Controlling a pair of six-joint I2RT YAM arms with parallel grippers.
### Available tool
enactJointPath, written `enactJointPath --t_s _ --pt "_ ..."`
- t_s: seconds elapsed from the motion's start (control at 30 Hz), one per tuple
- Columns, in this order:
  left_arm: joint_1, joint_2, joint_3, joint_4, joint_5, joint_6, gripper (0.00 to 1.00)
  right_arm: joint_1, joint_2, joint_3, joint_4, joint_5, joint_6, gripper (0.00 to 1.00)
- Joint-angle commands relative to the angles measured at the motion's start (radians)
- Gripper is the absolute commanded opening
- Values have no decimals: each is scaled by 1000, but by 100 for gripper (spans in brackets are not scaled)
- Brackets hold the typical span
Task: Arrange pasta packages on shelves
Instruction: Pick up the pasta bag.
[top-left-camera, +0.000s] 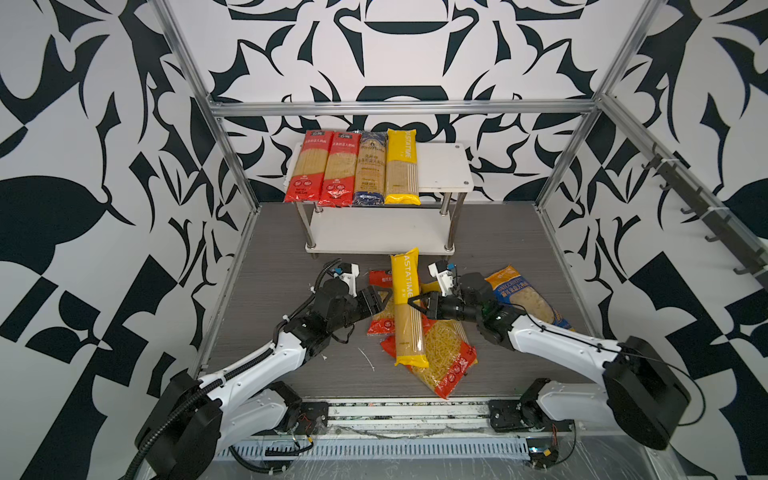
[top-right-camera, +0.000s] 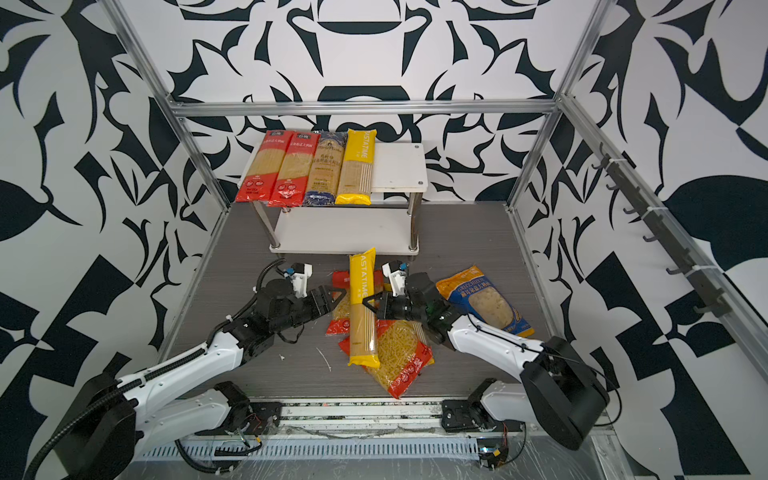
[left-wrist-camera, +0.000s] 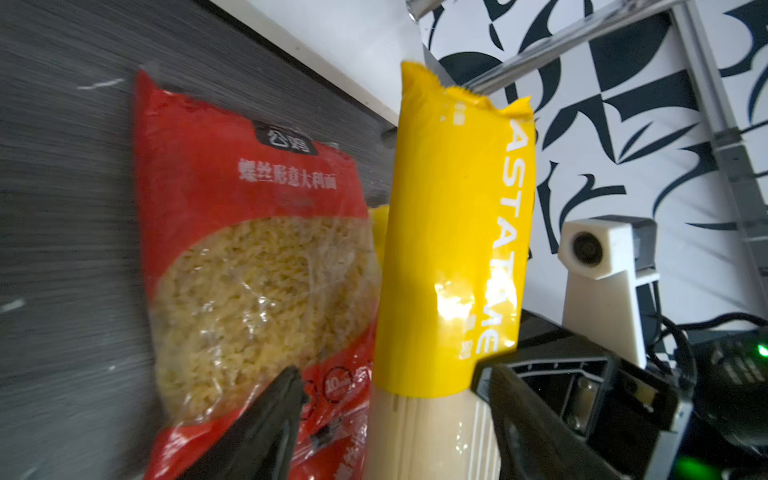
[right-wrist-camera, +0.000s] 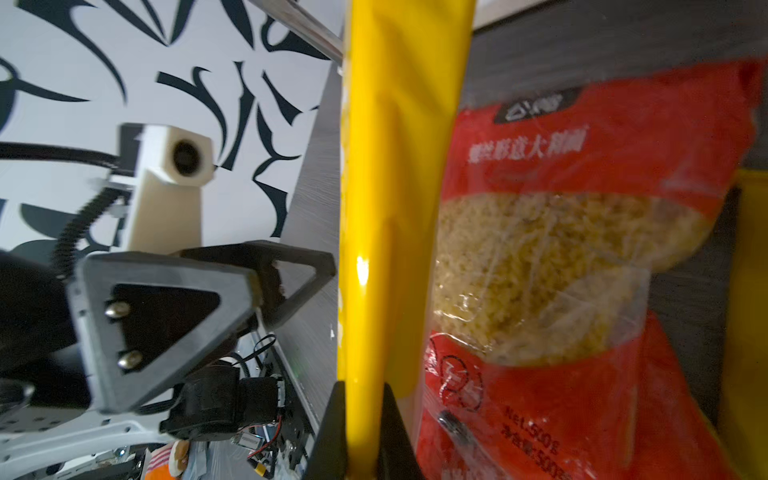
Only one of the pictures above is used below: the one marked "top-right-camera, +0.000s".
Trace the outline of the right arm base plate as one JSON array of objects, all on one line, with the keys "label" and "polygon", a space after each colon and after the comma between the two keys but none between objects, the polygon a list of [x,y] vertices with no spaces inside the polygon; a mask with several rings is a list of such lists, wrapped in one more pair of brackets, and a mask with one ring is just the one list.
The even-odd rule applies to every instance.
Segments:
[{"label": "right arm base plate", "polygon": [[522,432],[524,424],[516,420],[494,420],[479,402],[469,400],[443,400],[441,402],[441,428],[447,433]]}]

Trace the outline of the red fusilli bag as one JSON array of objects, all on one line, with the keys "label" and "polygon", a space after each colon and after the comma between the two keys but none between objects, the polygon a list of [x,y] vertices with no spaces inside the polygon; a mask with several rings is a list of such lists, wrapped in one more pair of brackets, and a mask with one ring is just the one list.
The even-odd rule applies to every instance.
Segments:
[{"label": "red fusilli bag", "polygon": [[[333,288],[343,288],[344,298],[338,302],[331,313],[331,320],[325,334],[327,336],[348,335],[350,326],[350,276],[348,271],[334,271],[331,275]],[[384,277],[380,271],[374,272],[374,293],[384,290]]]},{"label": "red fusilli bag", "polygon": [[422,325],[404,320],[377,322],[380,366],[362,366],[391,397],[399,399],[421,374],[435,363]]}]

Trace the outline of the orange blue pasta bag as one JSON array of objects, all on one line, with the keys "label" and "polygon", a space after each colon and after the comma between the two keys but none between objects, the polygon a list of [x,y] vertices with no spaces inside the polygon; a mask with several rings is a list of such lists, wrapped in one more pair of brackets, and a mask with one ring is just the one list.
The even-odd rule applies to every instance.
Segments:
[{"label": "orange blue pasta bag", "polygon": [[450,303],[488,325],[519,337],[530,337],[535,332],[477,266],[439,280],[436,287]]}]

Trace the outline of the orange blue spaghetti package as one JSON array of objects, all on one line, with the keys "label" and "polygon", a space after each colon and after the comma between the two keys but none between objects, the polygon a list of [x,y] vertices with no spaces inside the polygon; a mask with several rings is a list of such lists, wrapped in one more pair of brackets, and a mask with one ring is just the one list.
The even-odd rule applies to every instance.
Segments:
[{"label": "orange blue spaghetti package", "polygon": [[346,142],[345,132],[320,133],[303,206],[330,206],[335,203]]}]

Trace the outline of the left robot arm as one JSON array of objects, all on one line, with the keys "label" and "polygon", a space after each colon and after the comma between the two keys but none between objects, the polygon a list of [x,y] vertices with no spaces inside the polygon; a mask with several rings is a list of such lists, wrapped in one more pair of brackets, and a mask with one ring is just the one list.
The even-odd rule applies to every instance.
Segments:
[{"label": "left robot arm", "polygon": [[157,446],[199,432],[246,429],[251,401],[232,382],[189,399],[183,394],[256,358],[283,331],[331,313],[345,295],[342,288],[322,285],[300,297],[291,281],[274,279],[198,346],[121,378],[97,375],[30,461],[25,478],[35,478],[55,453],[70,479],[114,479]]}]

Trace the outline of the yellow pastatime spaghetti package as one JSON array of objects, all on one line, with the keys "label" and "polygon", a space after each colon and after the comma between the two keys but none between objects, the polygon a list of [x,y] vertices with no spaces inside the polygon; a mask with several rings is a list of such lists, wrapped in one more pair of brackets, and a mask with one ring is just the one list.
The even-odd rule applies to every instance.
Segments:
[{"label": "yellow pastatime spaghetti package", "polygon": [[370,205],[376,130],[349,130],[336,205]]}]

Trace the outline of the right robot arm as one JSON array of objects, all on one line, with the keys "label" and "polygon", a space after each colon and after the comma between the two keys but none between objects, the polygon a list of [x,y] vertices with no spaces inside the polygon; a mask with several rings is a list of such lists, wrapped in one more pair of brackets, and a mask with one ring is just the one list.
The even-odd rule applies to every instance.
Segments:
[{"label": "right robot arm", "polygon": [[609,405],[598,371],[563,338],[542,342],[491,326],[445,299],[425,273],[393,274],[392,292],[362,304],[382,320],[422,324],[437,344],[477,357],[515,378],[491,380],[475,392],[480,413],[494,421],[533,422],[558,444],[577,450]]}]

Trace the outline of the red spaghetti package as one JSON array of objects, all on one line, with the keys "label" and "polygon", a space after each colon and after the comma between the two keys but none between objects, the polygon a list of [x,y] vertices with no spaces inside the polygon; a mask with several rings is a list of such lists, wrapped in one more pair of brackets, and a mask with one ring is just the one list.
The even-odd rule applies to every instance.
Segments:
[{"label": "red spaghetti package", "polygon": [[286,150],[273,192],[267,202],[269,207],[299,207],[302,205],[319,141],[319,133],[294,133]]},{"label": "red spaghetti package", "polygon": [[235,201],[266,201],[277,181],[288,146],[295,132],[269,130],[243,177]]}]

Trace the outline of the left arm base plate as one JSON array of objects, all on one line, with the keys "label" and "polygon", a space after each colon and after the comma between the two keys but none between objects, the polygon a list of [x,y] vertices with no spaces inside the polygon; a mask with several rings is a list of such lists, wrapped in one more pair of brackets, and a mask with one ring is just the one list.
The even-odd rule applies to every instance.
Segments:
[{"label": "left arm base plate", "polygon": [[233,407],[223,423],[208,435],[234,434],[237,429],[245,435],[259,436],[272,427],[277,428],[281,422],[284,404],[282,402],[251,402],[248,407]]}]

